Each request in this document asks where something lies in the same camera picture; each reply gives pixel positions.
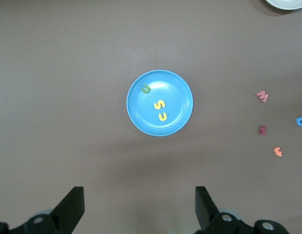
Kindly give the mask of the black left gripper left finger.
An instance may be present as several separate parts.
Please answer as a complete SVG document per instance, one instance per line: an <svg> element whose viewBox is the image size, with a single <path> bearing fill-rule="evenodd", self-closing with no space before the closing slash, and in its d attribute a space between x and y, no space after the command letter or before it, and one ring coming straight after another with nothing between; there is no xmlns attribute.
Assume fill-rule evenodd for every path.
<svg viewBox="0 0 302 234"><path fill-rule="evenodd" d="M74 187L49 214L39 214L10 229L0 222L0 234L71 234L84 214L84 188Z"/></svg>

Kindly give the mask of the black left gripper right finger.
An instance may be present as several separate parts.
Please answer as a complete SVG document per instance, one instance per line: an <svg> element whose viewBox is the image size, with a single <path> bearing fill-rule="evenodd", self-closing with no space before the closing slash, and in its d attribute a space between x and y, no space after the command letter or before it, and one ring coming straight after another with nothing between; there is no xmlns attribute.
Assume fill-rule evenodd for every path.
<svg viewBox="0 0 302 234"><path fill-rule="evenodd" d="M198 234L288 234L288 230L272 220L258 220L251 227L234 215L220 212L204 186L195 189L195 213L200 225Z"/></svg>

